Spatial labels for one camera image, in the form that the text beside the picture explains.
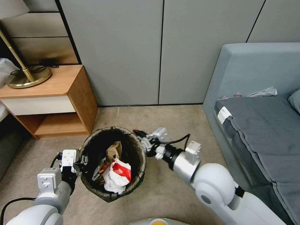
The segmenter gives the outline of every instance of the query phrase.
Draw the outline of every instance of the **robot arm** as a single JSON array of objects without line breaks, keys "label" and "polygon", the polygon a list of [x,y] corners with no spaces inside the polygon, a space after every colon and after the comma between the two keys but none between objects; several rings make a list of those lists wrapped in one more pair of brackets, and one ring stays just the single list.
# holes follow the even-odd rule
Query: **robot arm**
[{"label": "robot arm", "polygon": [[165,128],[158,128],[150,135],[141,131],[134,132],[141,139],[147,156],[166,161],[170,169],[195,190],[198,199],[225,224],[285,224],[258,197],[239,187],[225,167],[217,163],[200,166],[199,143],[191,141],[183,151],[170,144],[160,144],[169,141]]},{"label": "robot arm", "polygon": [[33,206],[23,210],[7,225],[62,225],[75,181],[80,175],[77,150],[64,150],[61,168],[45,168],[37,175],[40,193]]}]

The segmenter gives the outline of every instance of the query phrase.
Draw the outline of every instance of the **table lamp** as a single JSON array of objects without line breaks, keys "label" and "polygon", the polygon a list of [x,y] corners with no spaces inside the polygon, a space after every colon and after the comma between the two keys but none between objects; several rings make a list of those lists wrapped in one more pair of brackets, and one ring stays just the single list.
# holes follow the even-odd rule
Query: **table lamp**
[{"label": "table lamp", "polygon": [[[29,9],[23,0],[0,0],[0,20],[4,18],[19,16],[28,13]],[[20,70],[13,71],[7,78],[6,84],[11,88],[28,88],[46,81],[51,77],[52,72],[48,67],[31,66],[27,67],[22,62],[14,48],[0,28],[0,36],[9,50],[12,52],[20,66]]]}]

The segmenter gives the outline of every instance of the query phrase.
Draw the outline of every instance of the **pillow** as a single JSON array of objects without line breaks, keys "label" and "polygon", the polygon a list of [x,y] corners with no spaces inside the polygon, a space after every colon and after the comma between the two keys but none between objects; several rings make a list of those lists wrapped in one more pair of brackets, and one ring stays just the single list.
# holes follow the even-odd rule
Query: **pillow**
[{"label": "pillow", "polygon": [[288,101],[293,108],[300,114],[300,89],[295,91],[289,98]]}]

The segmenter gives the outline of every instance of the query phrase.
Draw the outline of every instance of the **floor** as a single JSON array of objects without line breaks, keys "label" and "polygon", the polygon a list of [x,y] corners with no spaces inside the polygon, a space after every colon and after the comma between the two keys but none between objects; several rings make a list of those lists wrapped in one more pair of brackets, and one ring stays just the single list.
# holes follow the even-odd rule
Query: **floor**
[{"label": "floor", "polygon": [[[148,133],[166,127],[174,140],[190,133],[190,140],[202,144],[202,163],[226,165],[201,105],[100,108],[94,129],[108,126]],[[0,182],[0,208],[15,198],[36,197],[36,175],[50,166],[58,151],[79,148],[85,138],[73,136],[39,141],[31,138],[23,143]],[[5,212],[4,223],[31,204],[30,201],[11,204]],[[72,225],[119,225],[150,217],[165,217],[193,225],[223,224],[213,211],[198,201],[195,192],[168,168],[167,163],[155,158],[147,159],[141,186],[111,203],[89,192],[77,179],[63,215],[64,224]]]}]

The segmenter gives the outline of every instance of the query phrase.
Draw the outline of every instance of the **wooden nightstand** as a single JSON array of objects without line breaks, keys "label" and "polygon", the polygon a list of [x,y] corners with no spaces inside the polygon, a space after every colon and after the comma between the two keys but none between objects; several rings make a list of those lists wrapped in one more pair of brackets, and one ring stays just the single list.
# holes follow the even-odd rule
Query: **wooden nightstand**
[{"label": "wooden nightstand", "polygon": [[90,135],[98,105],[83,65],[51,68],[52,77],[24,89],[5,85],[0,100],[38,140]]}]

